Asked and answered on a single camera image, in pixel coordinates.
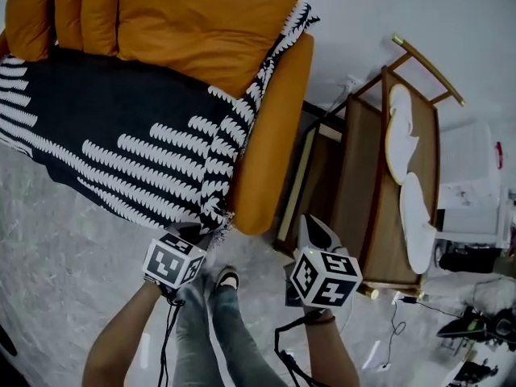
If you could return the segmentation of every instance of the white wall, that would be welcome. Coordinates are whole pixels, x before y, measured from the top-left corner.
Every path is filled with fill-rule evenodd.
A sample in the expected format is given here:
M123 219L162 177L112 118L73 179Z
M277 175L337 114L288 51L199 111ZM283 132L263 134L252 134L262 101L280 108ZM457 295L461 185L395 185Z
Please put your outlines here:
M366 79L393 59L397 32L466 100L439 105L442 126L516 112L516 0L308 0L322 22L307 100L328 103L347 74Z
M516 114L489 123L493 139L501 141L504 161L501 181L516 191Z

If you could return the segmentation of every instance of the jeans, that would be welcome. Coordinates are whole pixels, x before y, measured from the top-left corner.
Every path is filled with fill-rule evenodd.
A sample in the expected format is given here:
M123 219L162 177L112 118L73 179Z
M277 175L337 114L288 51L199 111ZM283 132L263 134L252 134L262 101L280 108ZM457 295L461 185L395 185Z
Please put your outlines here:
M210 342L202 277L182 288L185 305L177 317L177 362L174 387L223 387L217 357ZM215 335L236 387L286 387L266 363L240 316L236 290L218 287L208 300Z

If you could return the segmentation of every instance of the wooden bedside table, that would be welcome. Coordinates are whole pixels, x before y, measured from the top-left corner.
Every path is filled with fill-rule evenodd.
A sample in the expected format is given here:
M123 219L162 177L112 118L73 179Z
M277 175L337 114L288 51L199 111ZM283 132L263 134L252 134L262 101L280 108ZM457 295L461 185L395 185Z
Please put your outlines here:
M278 231L275 248L292 254L296 248L298 217L310 213L339 235L351 256L359 260L364 283L373 288L417 289L421 276L412 271L399 211L401 186L392 178L385 159L385 134L389 125L389 91L403 84L412 100L412 135L419 137L409 171L420 181L423 199L436 224L439 200L439 118L435 104L462 97L416 49L397 36L393 40L406 53L331 113L346 108L342 123L319 124L305 135L288 205ZM418 60L446 88L426 99L395 69L411 57ZM381 110L364 100L381 85Z

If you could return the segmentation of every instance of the black and white cube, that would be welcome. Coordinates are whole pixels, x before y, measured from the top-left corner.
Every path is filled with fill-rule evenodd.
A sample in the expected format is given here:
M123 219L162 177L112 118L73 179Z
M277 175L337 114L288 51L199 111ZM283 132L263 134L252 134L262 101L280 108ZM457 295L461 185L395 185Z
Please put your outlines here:
M194 280L202 265L206 251L167 234L153 239L145 257L143 271L159 282L179 288Z
M306 306L342 306L362 282L356 258L303 248L290 276Z

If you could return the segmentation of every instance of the white box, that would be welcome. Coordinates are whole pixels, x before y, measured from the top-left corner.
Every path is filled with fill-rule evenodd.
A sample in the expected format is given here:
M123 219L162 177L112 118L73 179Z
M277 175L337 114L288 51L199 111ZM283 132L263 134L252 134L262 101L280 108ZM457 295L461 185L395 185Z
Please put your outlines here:
M152 240L142 269L150 277L178 289L194 280L205 256L203 249L167 234Z
M438 208L497 208L501 173L489 126L472 123L444 131L440 142Z
M362 282L356 258L303 248L290 276L306 306L342 306Z

